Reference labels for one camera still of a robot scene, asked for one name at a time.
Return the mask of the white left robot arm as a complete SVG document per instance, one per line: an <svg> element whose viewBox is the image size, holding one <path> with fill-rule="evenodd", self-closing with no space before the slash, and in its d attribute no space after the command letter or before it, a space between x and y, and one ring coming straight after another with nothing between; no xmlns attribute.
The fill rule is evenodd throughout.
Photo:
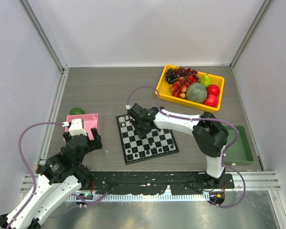
<svg viewBox="0 0 286 229"><path fill-rule="evenodd" d="M1 228L39 229L68 196L92 187L92 172L82 162L89 152L102 149L102 142L96 128L91 128L91 133L92 140L83 134L63 134L66 145L39 169L33 187L21 203L11 213L0 215Z"/></svg>

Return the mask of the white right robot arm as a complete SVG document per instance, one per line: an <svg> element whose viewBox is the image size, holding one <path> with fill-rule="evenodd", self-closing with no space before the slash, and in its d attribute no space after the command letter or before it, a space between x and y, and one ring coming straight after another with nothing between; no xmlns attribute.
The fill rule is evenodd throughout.
<svg viewBox="0 0 286 229"><path fill-rule="evenodd" d="M126 105L126 110L140 138L153 129L169 129L193 136L200 151L206 156L207 185L217 188L223 183L223 152L227 144L228 131L213 114L177 114L163 107L145 109L137 103L132 106Z"/></svg>

